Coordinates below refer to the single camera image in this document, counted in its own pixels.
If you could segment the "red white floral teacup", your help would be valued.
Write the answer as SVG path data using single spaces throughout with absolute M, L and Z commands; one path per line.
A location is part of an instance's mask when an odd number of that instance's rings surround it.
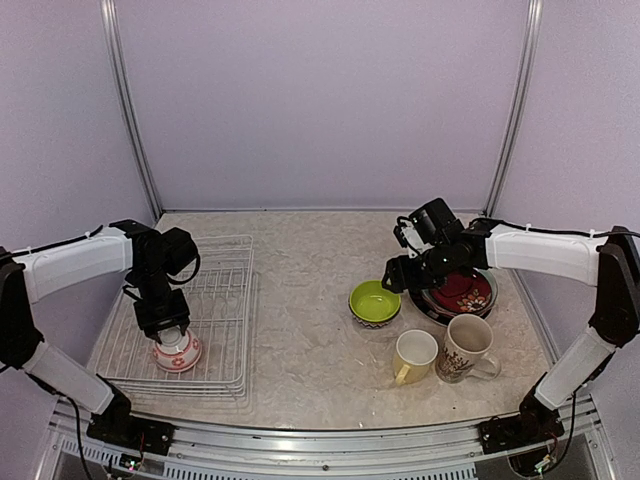
M 168 373 L 182 373 L 190 370 L 202 355 L 201 341 L 191 329 L 190 342 L 179 343 L 175 327 L 161 331 L 163 344 L 154 343 L 152 350 L 152 358 L 156 366 Z

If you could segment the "green bowl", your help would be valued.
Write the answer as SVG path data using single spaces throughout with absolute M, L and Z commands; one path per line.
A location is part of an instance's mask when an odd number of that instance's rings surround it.
M 349 308 L 366 319 L 382 319 L 400 311 L 401 296 L 384 289 L 380 280 L 368 280 L 352 290 Z

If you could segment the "blue white patterned bowl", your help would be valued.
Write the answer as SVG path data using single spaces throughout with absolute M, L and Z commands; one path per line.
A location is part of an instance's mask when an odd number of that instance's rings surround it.
M 380 329 L 392 323 L 392 321 L 398 316 L 399 311 L 396 311 L 393 315 L 387 316 L 382 319 L 370 320 L 362 316 L 359 316 L 355 311 L 351 312 L 353 319 L 363 328 L 366 329 Z

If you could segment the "pale yellow mug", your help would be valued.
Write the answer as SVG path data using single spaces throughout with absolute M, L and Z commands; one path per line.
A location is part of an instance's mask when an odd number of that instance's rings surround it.
M 395 383 L 401 386 L 421 381 L 429 373 L 438 353 L 438 343 L 427 331 L 403 332 L 396 340 L 392 362 Z

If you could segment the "small black square plate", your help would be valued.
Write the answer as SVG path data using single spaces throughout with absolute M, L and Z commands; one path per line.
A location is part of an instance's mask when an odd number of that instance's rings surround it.
M 468 275 L 451 273 L 442 286 L 428 292 L 439 307 L 456 314 L 483 312 L 495 300 L 491 283 L 477 270 Z

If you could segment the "light green flower plate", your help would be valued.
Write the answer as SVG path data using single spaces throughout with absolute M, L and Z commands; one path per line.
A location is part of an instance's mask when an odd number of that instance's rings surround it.
M 496 282 L 494 276 L 487 270 L 477 270 L 477 271 L 480 271 L 481 273 L 483 273 L 486 276 L 486 278 L 489 280 L 489 282 L 491 283 L 491 285 L 492 285 L 492 287 L 494 289 L 494 294 L 495 294 L 496 300 L 497 300 L 497 298 L 498 298 L 498 285 L 497 285 L 497 282 Z

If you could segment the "teal patterned mug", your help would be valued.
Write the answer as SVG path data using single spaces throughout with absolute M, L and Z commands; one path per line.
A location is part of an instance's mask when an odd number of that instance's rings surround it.
M 494 334 L 481 317 L 461 314 L 447 326 L 442 348 L 435 363 L 437 376 L 449 384 L 467 377 L 493 380 L 501 373 L 501 362 L 491 351 Z

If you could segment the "black striped rim plate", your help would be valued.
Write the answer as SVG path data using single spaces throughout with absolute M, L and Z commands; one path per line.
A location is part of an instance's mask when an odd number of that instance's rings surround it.
M 495 300 L 491 305 L 491 307 L 483 312 L 456 314 L 454 312 L 450 312 L 446 309 L 443 309 L 442 307 L 439 307 L 434 302 L 434 300 L 430 297 L 428 290 L 422 290 L 421 292 L 411 292 L 410 299 L 412 300 L 412 302 L 418 308 L 419 311 L 421 311 L 428 318 L 430 318 L 431 320 L 433 320 L 434 322 L 442 326 L 447 326 L 454 317 L 461 314 L 473 314 L 473 315 L 480 316 L 481 318 L 486 318 L 491 313 L 496 300 L 496 296 L 495 296 Z

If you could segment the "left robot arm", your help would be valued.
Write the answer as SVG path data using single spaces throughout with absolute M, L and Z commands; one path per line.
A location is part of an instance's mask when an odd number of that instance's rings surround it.
M 121 445 L 140 434 L 131 402 L 116 386 L 49 344 L 35 326 L 32 305 L 70 286 L 122 273 L 140 330 L 155 342 L 175 328 L 186 334 L 189 307 L 179 274 L 199 270 L 189 232 L 159 232 L 134 220 L 114 222 L 74 239 L 1 252 L 1 367 L 32 379 L 82 406 Z

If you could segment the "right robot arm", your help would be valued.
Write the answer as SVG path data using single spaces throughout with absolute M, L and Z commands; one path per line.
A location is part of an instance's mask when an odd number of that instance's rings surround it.
M 394 293 L 440 287 L 452 273 L 509 270 L 579 283 L 595 292 L 587 326 L 523 399 L 511 426 L 523 444 L 535 442 L 550 416 L 639 333 L 638 233 L 550 230 L 479 217 L 463 223 L 436 198 L 396 221 L 405 253 L 387 261 L 382 277 Z

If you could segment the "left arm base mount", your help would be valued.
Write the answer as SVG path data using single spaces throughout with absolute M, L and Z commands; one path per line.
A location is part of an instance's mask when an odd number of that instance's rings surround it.
M 87 436 L 141 454 L 167 456 L 176 427 L 133 415 L 129 398 L 113 384 L 107 382 L 107 385 L 113 398 L 103 413 L 91 414 Z

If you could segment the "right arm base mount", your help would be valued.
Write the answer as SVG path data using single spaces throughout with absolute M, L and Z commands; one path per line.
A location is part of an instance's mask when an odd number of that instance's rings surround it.
M 532 388 L 517 414 L 491 417 L 478 425 L 478 433 L 483 453 L 493 454 L 559 438 L 565 429 L 558 409 L 544 406 Z

